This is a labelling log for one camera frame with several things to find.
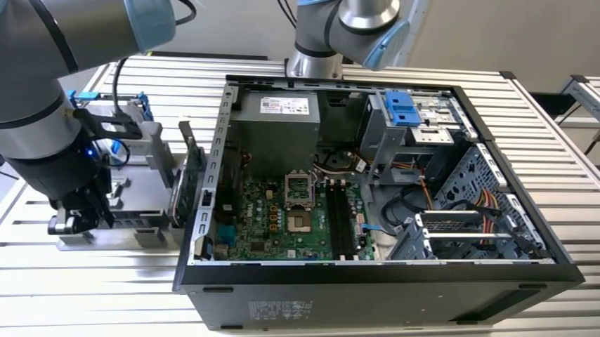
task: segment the circuit board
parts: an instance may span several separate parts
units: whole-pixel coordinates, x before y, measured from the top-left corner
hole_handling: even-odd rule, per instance
[[[325,184],[315,184],[315,206],[310,211],[286,209],[284,181],[247,180],[243,184],[240,215],[227,260],[333,260],[325,189]],[[365,221],[366,215],[357,186],[346,189],[346,197],[351,219],[349,226],[354,244],[359,246],[359,238],[355,236],[355,231],[361,230],[357,214],[362,214]],[[369,235],[363,236],[363,240],[366,245],[357,250],[354,259],[371,260]]]

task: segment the aluminum profile table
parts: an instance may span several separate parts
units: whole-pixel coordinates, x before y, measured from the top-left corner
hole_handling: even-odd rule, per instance
[[[107,65],[88,91],[109,93]],[[207,150],[226,74],[282,76],[280,62],[133,57],[119,93],[149,96],[163,138],[184,151],[178,121],[188,119]],[[498,72],[345,67],[355,81],[462,86],[542,214],[585,275],[585,283],[494,326],[423,331],[271,331],[314,335],[600,336],[600,173],[541,111],[517,80]],[[206,336],[186,296],[171,293],[178,251],[69,251],[45,234],[53,214],[20,181],[0,204],[1,336]]]

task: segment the side panel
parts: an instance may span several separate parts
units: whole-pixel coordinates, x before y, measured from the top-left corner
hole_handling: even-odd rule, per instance
[[[441,326],[477,315],[484,318],[480,324],[493,324],[565,286],[552,283],[540,289],[516,282],[473,282],[184,288],[208,328],[228,330]]]

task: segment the white wall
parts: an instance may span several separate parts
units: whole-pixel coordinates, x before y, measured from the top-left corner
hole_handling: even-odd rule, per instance
[[[171,0],[175,16],[188,14],[186,6]],[[174,41],[158,51],[260,55],[272,60],[290,57],[294,28],[275,0],[192,0],[196,19],[178,27]],[[295,12],[296,1],[288,0]]]
[[[431,0],[407,65],[510,70],[530,91],[600,74],[598,0]]]

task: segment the robot end effector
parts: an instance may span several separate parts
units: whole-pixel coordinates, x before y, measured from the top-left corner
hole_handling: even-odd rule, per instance
[[[286,75],[341,79],[342,56],[370,70],[389,66],[410,31],[399,11],[401,0],[298,0]]]
[[[170,0],[0,0],[0,154],[49,199],[49,234],[112,225],[111,171],[93,141],[139,138],[127,119],[72,107],[57,78],[168,42]],[[128,127],[108,135],[101,122]]]

